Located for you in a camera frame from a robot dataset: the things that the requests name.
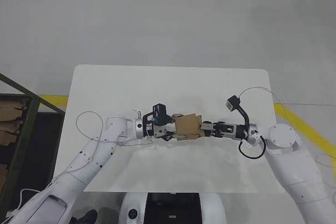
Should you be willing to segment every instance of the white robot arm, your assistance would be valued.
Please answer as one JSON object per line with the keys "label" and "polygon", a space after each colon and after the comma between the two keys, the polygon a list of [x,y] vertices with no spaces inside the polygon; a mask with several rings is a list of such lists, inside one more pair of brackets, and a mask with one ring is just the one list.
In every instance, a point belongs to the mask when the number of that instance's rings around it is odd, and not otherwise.
{"label": "white robot arm", "polygon": [[131,120],[107,119],[101,138],[96,136],[90,140],[51,185],[33,196],[17,214],[13,214],[10,223],[67,224],[77,197],[111,158],[117,143],[126,141],[127,121]]}
{"label": "white robot arm", "polygon": [[[296,132],[289,126],[277,124],[263,129],[249,123],[249,117],[239,105],[240,100],[229,98],[227,107],[238,110],[245,119],[244,125],[224,122],[203,122],[200,126],[206,137],[231,138],[240,140],[240,147],[261,145],[273,173],[280,184],[295,201],[307,224],[336,224],[336,207],[328,197],[315,160],[303,146]],[[169,141],[176,138],[174,130],[166,126],[174,123],[181,114],[168,116],[163,104],[153,107],[153,112],[141,119],[109,118],[101,138],[90,140],[66,170],[50,186],[31,198],[10,223],[68,223],[72,216],[72,206],[100,169],[107,163],[117,144],[125,144],[135,139],[153,136]],[[133,128],[128,133],[127,122]],[[292,147],[287,154],[275,155],[273,150]]]}

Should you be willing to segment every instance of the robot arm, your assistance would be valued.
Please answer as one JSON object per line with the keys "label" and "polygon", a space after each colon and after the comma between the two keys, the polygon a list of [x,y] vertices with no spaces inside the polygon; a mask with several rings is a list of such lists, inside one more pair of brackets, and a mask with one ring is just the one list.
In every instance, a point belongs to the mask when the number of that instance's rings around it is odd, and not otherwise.
{"label": "robot arm", "polygon": [[[239,105],[236,96],[228,99],[229,110],[238,110],[245,119],[244,125],[204,122],[201,128],[206,135],[239,139],[241,145],[257,146],[266,150],[265,157],[279,183],[297,205],[306,224],[336,224],[336,206],[329,198],[322,175],[295,130],[285,124],[264,129],[249,124],[249,117]],[[292,152],[274,154],[274,150],[292,148]]]}
{"label": "robot arm", "polygon": [[90,140],[51,185],[13,213],[10,223],[68,223],[78,196],[111,158],[116,145],[126,141],[127,121],[131,120],[107,119],[101,138]]}

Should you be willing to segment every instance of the gray floor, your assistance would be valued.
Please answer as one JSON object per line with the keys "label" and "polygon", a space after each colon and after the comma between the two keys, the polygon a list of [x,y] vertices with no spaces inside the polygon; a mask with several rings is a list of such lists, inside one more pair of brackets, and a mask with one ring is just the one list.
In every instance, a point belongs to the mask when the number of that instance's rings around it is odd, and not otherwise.
{"label": "gray floor", "polygon": [[[79,64],[265,69],[283,103],[336,145],[336,0],[0,1],[2,73],[68,95]],[[122,194],[84,197],[76,214],[96,207],[114,223]],[[222,198],[231,223],[302,223],[286,194]]]}

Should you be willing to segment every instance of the black cable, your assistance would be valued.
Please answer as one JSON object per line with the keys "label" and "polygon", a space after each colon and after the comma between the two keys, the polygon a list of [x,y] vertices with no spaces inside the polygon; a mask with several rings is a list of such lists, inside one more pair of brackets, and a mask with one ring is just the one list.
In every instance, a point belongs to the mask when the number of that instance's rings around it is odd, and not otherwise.
{"label": "black cable", "polygon": [[267,143],[266,143],[265,139],[264,139],[262,136],[260,136],[260,138],[262,139],[262,141],[263,141],[263,143],[264,143],[264,149],[263,149],[263,152],[262,152],[259,156],[257,156],[257,157],[251,157],[251,156],[247,156],[245,153],[243,153],[242,150],[241,150],[241,148],[240,148],[241,145],[242,145],[242,141],[240,141],[240,144],[239,144],[239,147],[238,147],[239,152],[240,152],[243,156],[245,156],[246,158],[249,158],[249,159],[251,159],[251,160],[256,160],[256,159],[262,157],[262,156],[264,155],[266,149],[267,149]]}
{"label": "black cable", "polygon": [[242,115],[242,117],[244,118],[245,125],[248,127],[249,124],[250,124],[248,114],[245,112],[245,110],[244,110],[243,108],[241,108],[241,106],[239,106],[239,107],[237,108],[237,110],[239,111],[239,113],[240,113],[240,114]]}

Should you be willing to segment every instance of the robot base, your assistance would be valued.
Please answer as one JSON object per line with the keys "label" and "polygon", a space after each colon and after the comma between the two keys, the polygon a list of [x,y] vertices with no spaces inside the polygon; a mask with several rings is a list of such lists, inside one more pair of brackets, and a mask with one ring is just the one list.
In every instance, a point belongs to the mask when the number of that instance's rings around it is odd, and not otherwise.
{"label": "robot base", "polygon": [[215,193],[127,193],[118,224],[226,224],[223,203]]}

